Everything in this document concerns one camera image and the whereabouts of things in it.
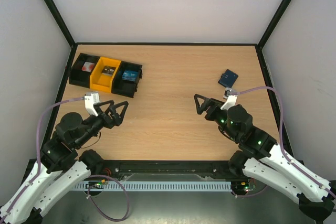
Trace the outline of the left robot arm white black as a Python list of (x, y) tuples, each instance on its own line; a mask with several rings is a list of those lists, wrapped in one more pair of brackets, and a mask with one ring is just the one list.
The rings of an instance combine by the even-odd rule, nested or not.
[(101, 156), (87, 150), (77, 151), (103, 128), (121, 125), (128, 102), (110, 100), (89, 105), (89, 117), (77, 112), (64, 115), (56, 125), (50, 140), (37, 147), (37, 160), (15, 195), (1, 207), (1, 223), (41, 223), (51, 208), (87, 178), (104, 178), (124, 186), (109, 173), (103, 173)]

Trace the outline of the blue leather card holder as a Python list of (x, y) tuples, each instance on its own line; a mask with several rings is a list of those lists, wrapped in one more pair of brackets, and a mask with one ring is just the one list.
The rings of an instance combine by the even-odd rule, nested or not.
[(218, 84), (226, 88), (232, 88), (237, 79), (238, 74), (234, 73), (229, 69), (226, 69), (224, 73), (222, 73), (220, 79), (218, 80)]

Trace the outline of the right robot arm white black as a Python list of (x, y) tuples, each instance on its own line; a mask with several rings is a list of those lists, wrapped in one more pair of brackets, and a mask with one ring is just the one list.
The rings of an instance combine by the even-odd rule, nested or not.
[(296, 160), (267, 132), (253, 125), (253, 117), (236, 96), (226, 102), (194, 95), (196, 111), (214, 121), (219, 131), (238, 145), (228, 162), (229, 172), (254, 178), (281, 192), (309, 218), (323, 222), (335, 210), (335, 181), (324, 179)]

